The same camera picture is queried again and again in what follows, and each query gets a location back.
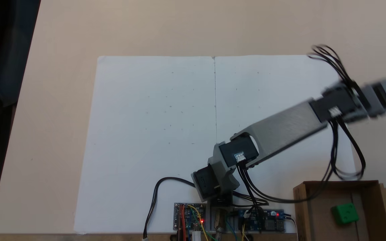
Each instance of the blue circuit board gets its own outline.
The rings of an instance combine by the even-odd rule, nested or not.
[[[249,218],[244,219],[244,214],[246,211],[248,211],[248,209],[238,209],[239,230],[242,230],[244,222],[246,223],[245,231],[283,232],[285,230],[285,218],[283,209],[263,209],[261,219],[259,218],[259,214],[255,209],[251,211]]]

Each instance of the cardboard box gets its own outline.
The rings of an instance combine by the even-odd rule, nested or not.
[[[305,181],[293,188],[294,198],[313,193],[319,181]],[[359,220],[336,224],[331,207],[353,203]],[[377,180],[331,181],[311,201],[295,204],[300,241],[386,241],[386,188]]]

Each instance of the red wire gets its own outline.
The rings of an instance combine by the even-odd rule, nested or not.
[[[186,219],[184,217],[184,212],[185,212],[185,207],[183,205],[183,211],[181,212],[181,218],[183,219],[182,220],[182,223],[183,223],[183,238],[184,238],[183,241],[186,241]]]

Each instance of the circuit board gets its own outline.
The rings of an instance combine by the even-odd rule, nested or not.
[[[283,232],[285,230],[283,209],[263,209],[261,222],[259,222],[259,215],[255,209],[251,211],[250,217],[246,219],[244,219],[244,214],[248,209],[237,209],[237,211],[239,230],[242,230],[244,221],[246,222],[245,231]]]
[[[188,205],[195,207],[199,211],[201,219],[199,219],[194,209],[193,209],[193,215],[192,215],[192,209],[189,208]],[[174,223],[173,223],[174,230],[178,229],[182,223],[182,219],[181,219],[182,213],[180,213],[180,208],[184,209],[184,223],[186,224],[186,229],[190,229],[192,231],[200,231],[201,223],[205,225],[206,204],[174,203]]]

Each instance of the yellow wire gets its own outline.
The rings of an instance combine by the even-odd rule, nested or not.
[[[242,226],[242,241],[244,241],[244,236],[245,236],[245,223]]]
[[[198,215],[198,217],[199,217],[199,223],[200,223],[200,225],[202,226],[203,234],[205,235],[206,241],[209,241],[209,240],[208,240],[208,236],[206,235],[205,228],[203,227],[203,223],[201,222],[201,221],[202,221],[202,218],[201,218],[201,216],[200,216],[200,212],[199,212],[195,207],[193,207],[192,205],[187,205],[187,207],[192,208],[192,209],[194,209],[194,210],[197,212],[197,215]]]

